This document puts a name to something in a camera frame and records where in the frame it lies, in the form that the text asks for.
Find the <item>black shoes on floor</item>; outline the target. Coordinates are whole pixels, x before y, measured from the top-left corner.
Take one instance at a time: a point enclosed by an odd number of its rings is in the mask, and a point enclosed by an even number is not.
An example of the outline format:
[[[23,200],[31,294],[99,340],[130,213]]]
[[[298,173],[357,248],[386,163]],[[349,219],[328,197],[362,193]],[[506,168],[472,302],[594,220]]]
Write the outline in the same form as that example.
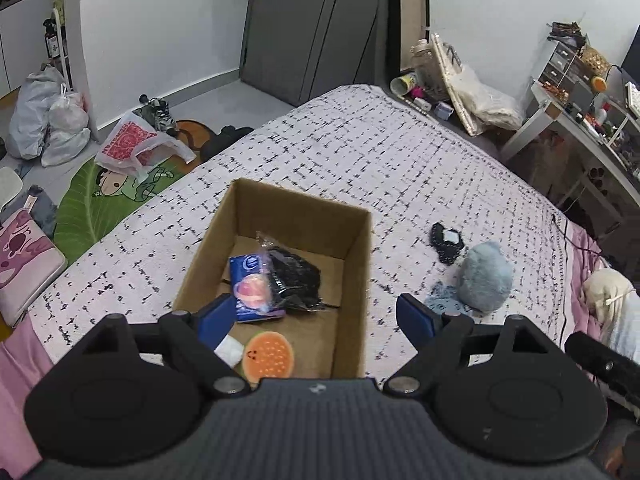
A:
[[[134,114],[145,120],[156,131],[166,133],[173,138],[178,136],[179,127],[165,100],[149,98],[146,94],[142,94],[139,96],[139,103],[140,106],[134,110]]]

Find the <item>cream tote bag pile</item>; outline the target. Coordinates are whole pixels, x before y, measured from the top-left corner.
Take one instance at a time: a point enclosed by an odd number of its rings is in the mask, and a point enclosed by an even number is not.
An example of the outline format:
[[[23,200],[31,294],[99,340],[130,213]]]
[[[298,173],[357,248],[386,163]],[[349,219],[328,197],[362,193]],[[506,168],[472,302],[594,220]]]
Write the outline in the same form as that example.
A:
[[[523,125],[524,112],[512,96],[483,84],[469,65],[460,62],[456,50],[431,33],[439,76],[463,129],[480,136],[487,129],[516,131]]]

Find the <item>white soft item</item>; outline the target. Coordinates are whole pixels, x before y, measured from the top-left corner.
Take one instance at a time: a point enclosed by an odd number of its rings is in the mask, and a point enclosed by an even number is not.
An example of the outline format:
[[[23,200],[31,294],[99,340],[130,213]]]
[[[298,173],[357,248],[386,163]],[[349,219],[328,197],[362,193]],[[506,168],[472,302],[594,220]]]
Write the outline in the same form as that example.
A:
[[[224,337],[214,350],[228,366],[235,368],[242,361],[244,346],[230,335]]]

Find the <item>black framed board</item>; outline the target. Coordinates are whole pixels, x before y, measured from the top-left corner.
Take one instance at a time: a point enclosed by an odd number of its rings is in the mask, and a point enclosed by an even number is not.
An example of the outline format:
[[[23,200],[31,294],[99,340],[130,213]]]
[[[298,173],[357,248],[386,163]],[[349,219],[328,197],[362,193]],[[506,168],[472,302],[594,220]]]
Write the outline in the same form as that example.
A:
[[[430,28],[430,0],[399,0],[401,70],[411,67],[411,49],[426,39]]]

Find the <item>dark grey door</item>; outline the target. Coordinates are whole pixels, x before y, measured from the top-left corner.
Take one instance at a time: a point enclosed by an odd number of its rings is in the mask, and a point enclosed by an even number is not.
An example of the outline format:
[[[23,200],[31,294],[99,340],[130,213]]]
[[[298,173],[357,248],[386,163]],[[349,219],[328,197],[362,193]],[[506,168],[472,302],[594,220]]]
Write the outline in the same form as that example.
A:
[[[378,0],[250,0],[240,78],[299,106],[343,84],[372,84]]]

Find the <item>round eyeball plush toy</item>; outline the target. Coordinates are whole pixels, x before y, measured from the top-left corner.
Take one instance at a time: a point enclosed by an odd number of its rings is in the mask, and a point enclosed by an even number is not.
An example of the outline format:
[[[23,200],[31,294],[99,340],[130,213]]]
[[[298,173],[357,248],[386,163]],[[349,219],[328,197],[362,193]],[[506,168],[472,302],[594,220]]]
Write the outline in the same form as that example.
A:
[[[278,332],[261,332],[244,348],[242,371],[246,380],[257,385],[262,378],[289,378],[295,364],[294,350]]]

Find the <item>large blue fluffy plush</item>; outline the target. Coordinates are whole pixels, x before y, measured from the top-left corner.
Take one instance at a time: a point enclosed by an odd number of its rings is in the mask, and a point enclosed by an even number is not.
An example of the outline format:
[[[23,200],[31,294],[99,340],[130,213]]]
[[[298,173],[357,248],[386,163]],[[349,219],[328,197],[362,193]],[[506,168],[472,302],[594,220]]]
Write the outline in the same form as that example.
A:
[[[513,275],[513,264],[506,260],[497,242],[480,243],[462,261],[458,297],[473,310],[495,312],[510,296]]]

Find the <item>woven basket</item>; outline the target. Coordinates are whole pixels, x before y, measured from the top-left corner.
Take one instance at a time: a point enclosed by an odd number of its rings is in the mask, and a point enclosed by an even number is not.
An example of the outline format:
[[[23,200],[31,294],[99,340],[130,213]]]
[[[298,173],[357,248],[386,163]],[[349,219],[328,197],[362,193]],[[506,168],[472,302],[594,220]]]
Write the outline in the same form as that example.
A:
[[[597,49],[586,44],[580,51],[580,59],[589,67],[592,72],[602,78],[605,78],[611,68],[611,63]]]

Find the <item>green cartoon floor mat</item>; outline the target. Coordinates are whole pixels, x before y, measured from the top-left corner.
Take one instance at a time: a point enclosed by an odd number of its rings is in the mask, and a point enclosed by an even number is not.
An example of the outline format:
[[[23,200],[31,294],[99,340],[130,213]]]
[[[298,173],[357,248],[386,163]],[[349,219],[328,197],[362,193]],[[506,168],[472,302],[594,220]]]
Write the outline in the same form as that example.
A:
[[[184,168],[177,157],[171,157],[140,183],[90,159],[73,176],[58,206],[53,243],[68,264],[75,262],[119,222],[184,177]]]

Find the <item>black fabric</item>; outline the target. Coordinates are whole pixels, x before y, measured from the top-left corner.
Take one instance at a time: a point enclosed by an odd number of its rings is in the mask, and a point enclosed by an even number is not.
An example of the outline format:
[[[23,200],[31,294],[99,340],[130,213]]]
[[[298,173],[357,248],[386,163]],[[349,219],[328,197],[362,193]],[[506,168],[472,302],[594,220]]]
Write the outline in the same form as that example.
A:
[[[320,296],[318,266],[263,232],[256,233],[256,240],[259,253],[268,264],[270,288],[277,308],[307,313],[338,309]]]

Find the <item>white keyboard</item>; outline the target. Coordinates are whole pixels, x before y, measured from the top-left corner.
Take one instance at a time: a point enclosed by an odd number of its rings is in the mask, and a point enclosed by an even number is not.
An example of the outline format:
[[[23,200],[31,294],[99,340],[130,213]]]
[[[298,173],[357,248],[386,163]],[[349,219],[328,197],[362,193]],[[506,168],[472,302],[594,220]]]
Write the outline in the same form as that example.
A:
[[[637,118],[640,117],[640,90],[632,81],[625,84],[626,89],[626,107]]]

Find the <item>pink bed sheet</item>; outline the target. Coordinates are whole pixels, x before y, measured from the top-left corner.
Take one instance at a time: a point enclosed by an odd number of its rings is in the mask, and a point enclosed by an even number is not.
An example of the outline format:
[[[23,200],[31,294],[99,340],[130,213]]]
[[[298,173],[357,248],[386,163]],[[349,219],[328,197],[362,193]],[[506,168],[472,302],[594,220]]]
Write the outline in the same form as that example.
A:
[[[24,405],[52,366],[32,321],[25,316],[0,347],[0,462],[12,479],[22,478],[41,460],[25,424]]]

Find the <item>blue tissue pack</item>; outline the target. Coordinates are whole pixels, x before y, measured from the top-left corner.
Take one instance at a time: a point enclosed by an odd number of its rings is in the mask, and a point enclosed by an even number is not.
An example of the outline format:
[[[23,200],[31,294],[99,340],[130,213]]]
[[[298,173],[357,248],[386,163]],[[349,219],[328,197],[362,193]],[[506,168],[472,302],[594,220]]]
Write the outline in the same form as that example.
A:
[[[285,316],[285,310],[277,308],[274,303],[265,257],[261,254],[231,257],[229,271],[236,320],[239,323],[254,323]]]

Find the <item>small blue bunny plush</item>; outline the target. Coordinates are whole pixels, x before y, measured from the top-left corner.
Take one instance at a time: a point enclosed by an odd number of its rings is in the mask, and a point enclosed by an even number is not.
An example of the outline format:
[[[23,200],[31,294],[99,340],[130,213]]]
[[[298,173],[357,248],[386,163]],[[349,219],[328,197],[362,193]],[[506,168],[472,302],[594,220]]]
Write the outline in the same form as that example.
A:
[[[472,309],[464,304],[459,296],[457,287],[445,285],[438,281],[425,299],[426,306],[438,314],[446,315],[471,315]]]

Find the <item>black stitched felt plush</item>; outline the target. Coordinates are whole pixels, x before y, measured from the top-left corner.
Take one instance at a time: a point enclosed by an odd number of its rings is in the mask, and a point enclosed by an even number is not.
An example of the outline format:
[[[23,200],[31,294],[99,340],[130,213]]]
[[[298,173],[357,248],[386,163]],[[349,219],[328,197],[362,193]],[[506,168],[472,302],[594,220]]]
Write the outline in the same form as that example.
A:
[[[445,266],[454,264],[465,248],[461,232],[447,229],[439,222],[431,227],[430,244],[436,250],[439,262]]]

